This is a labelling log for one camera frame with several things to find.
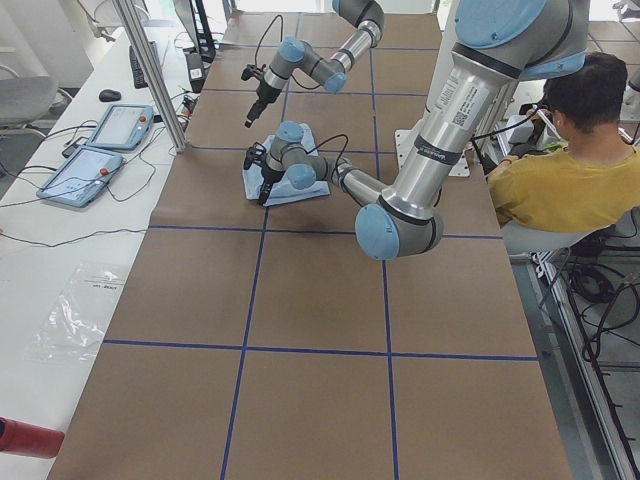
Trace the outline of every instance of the gray chair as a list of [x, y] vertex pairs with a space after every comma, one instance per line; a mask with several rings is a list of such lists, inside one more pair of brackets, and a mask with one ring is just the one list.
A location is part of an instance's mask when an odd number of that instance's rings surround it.
[[500, 230], [510, 256], [531, 252], [550, 252], [568, 248], [578, 243], [591, 232], [560, 233], [535, 230], [510, 221]]
[[20, 77], [3, 65], [0, 70], [12, 77], [0, 80], [0, 136], [33, 134], [44, 138], [31, 124], [49, 111], [58, 91], [67, 99], [71, 97], [58, 89], [54, 78]]

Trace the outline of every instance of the yellow shirt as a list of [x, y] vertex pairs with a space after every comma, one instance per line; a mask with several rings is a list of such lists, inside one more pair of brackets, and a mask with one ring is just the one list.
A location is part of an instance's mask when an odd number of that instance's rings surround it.
[[589, 232], [640, 205], [640, 154], [613, 166], [584, 166], [566, 152], [525, 156], [488, 180], [500, 225]]

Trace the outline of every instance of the white desk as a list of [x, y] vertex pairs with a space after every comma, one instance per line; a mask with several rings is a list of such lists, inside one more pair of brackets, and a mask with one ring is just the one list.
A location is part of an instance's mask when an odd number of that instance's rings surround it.
[[[184, 56], [181, 50], [174, 48], [178, 31], [147, 30], [149, 39], [158, 43], [160, 58], [164, 58], [163, 75], [170, 96], [182, 92], [182, 88], [189, 88]], [[98, 101], [98, 93], [105, 88], [122, 92], [121, 102], [154, 103], [148, 88], [133, 88], [128, 48], [129, 41], [123, 34], [53, 131], [79, 125], [85, 120], [99, 120], [107, 104]], [[180, 102], [181, 98], [176, 98], [174, 104]], [[64, 162], [60, 152], [72, 134], [70, 131], [43, 142], [29, 165], [60, 166]], [[7, 235], [46, 243], [69, 240], [97, 230], [144, 229], [173, 161], [171, 147], [171, 140], [164, 132], [145, 151], [145, 160], [155, 165], [157, 172], [147, 188], [125, 203], [115, 202], [104, 192], [81, 210], [44, 202], [0, 208], [0, 228]], [[125, 157], [131, 158], [136, 152]], [[139, 159], [134, 160], [114, 176], [110, 188], [118, 197], [127, 196], [144, 185], [151, 170]], [[50, 172], [27, 173], [38, 171], [27, 170], [24, 177], [40, 185]], [[35, 188], [16, 180], [0, 205], [34, 198]], [[140, 233], [117, 233], [45, 248], [0, 237], [0, 416], [63, 431], [67, 429], [91, 365], [38, 363], [25, 355], [25, 348], [48, 318], [57, 295], [81, 261], [131, 265], [142, 239]], [[0, 453], [0, 478], [42, 480], [52, 464], [52, 460]]]

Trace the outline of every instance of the metal pole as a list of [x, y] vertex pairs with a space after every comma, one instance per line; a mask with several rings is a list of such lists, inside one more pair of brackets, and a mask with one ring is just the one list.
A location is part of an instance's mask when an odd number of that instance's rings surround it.
[[142, 66], [145, 80], [149, 84], [149, 90], [151, 90], [151, 95], [167, 127], [171, 141], [176, 148], [176, 152], [180, 153], [184, 151], [187, 146], [187, 140], [180, 122], [178, 122], [171, 98], [169, 97], [169, 92], [167, 92], [167, 88], [162, 80], [160, 65], [158, 65], [151, 51], [149, 41], [144, 33], [144, 28], [142, 28], [142, 24], [136, 13], [136, 8], [133, 5], [133, 0], [113, 0], [113, 5], [127, 32], [133, 51]]

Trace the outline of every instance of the label sticker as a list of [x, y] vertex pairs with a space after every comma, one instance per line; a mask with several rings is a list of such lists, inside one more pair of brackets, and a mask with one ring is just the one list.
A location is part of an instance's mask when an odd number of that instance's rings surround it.
[[436, 109], [440, 110], [439, 113], [444, 113], [443, 110], [449, 106], [449, 104], [451, 103], [451, 99], [455, 95], [459, 86], [460, 80], [457, 77], [450, 75], [447, 83], [445, 83], [444, 87], [442, 87], [442, 92], [440, 93], [438, 101], [435, 105]]
[[469, 130], [478, 114], [484, 110], [489, 97], [489, 89], [468, 84], [457, 95], [456, 102], [449, 108], [445, 119], [463, 130]]

